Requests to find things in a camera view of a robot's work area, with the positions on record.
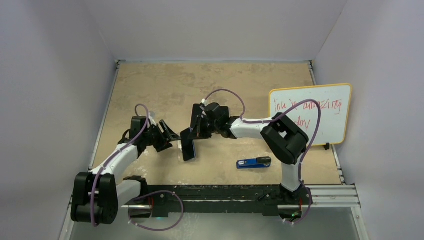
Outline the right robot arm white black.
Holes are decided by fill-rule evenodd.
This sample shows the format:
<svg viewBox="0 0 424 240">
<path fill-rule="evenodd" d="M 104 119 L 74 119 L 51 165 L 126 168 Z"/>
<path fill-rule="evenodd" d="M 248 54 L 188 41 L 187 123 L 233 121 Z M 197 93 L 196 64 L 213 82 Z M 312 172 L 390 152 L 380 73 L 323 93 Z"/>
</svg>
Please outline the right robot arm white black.
<svg viewBox="0 0 424 240">
<path fill-rule="evenodd" d="M 265 119 L 248 120 L 230 116 L 229 108 L 216 102 L 208 105 L 195 103 L 187 139 L 206 140 L 213 134 L 233 140 L 263 140 L 282 165 L 282 200 L 292 204 L 300 198 L 303 190 L 300 161 L 307 152 L 309 137 L 288 116 L 277 113 Z"/>
</svg>

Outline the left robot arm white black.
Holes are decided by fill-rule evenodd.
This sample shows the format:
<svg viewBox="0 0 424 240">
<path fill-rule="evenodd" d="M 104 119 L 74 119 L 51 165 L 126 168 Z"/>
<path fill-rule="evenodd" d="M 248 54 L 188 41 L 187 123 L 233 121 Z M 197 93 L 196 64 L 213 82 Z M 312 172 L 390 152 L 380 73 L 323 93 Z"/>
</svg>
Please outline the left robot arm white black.
<svg viewBox="0 0 424 240">
<path fill-rule="evenodd" d="M 152 117 L 132 117 L 130 128 L 124 132 L 114 152 L 98 167 L 76 175 L 71 220 L 91 223 L 95 227 L 100 224 L 110 225 L 123 205 L 130 201 L 138 205 L 146 203 L 149 190 L 144 177 L 125 177 L 120 184 L 117 184 L 117 178 L 139 159 L 147 147 L 154 147 L 160 153 L 179 140 L 181 137 L 164 120 L 156 123 Z"/>
</svg>

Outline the blue black stapler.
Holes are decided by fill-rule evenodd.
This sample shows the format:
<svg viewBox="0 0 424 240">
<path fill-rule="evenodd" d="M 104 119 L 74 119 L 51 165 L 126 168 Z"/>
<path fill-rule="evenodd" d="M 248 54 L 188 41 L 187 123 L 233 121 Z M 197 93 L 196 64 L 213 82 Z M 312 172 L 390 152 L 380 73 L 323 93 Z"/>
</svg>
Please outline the blue black stapler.
<svg viewBox="0 0 424 240">
<path fill-rule="evenodd" d="M 269 156 L 242 159 L 236 162 L 237 169 L 262 169 L 269 168 L 272 163 L 272 158 Z"/>
</svg>

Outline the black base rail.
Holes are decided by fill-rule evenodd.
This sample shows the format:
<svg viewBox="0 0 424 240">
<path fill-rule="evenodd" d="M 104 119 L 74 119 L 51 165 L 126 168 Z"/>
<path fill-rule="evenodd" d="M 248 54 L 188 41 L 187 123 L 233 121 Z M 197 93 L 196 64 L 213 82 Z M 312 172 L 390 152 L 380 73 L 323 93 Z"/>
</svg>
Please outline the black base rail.
<svg viewBox="0 0 424 240">
<path fill-rule="evenodd" d="M 152 206 L 154 218 L 170 213 L 261 214 L 283 220 L 300 219 L 313 203 L 309 188 L 291 192 L 279 184 L 260 185 L 147 185 L 146 199 L 132 199 L 126 206 L 140 209 Z"/>
</svg>

